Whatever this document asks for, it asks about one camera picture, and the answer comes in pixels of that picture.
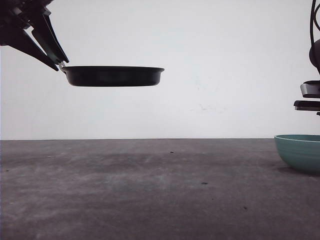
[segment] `white wall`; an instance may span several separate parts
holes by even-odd
[[[165,72],[153,87],[73,87],[2,47],[3,140],[320,134],[320,117],[293,107],[300,84],[319,79],[308,58],[311,0],[55,0],[48,8],[69,66]]]

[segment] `teal bowl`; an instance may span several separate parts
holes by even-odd
[[[320,174],[320,135],[278,135],[274,139],[286,164],[302,172]]]

